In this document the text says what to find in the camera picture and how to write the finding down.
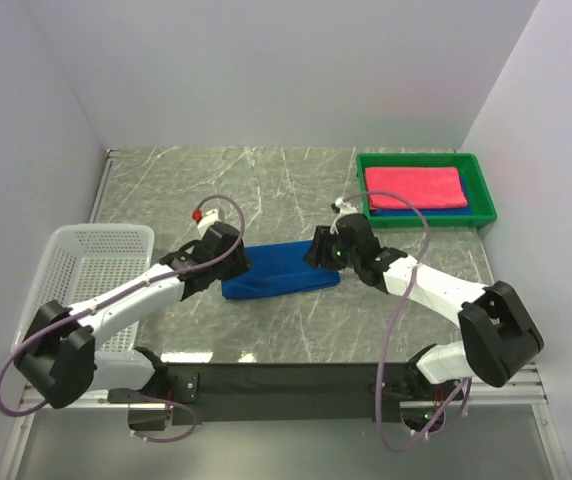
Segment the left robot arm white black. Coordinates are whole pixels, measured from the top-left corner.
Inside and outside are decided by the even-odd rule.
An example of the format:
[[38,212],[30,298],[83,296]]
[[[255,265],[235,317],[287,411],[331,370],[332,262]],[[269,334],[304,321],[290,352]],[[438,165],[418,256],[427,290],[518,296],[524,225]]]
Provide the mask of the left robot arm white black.
[[146,402],[165,399],[172,387],[168,367],[152,351],[102,355],[101,347],[142,318],[249,269],[241,232],[216,221],[200,239],[124,285],[69,306],[42,305],[12,362],[56,409],[93,390],[131,390]]

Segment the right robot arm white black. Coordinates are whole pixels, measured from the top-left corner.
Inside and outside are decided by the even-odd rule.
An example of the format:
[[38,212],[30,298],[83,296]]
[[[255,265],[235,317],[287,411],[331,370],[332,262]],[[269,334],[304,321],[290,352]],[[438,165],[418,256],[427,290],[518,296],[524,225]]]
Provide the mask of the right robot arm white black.
[[382,382],[403,397],[428,399],[442,384],[469,377],[501,388],[544,348],[511,285],[466,281],[384,247],[362,214],[317,227],[304,260],[312,268],[349,268],[365,285],[415,302],[459,328],[460,340],[423,348],[402,366],[400,377]]

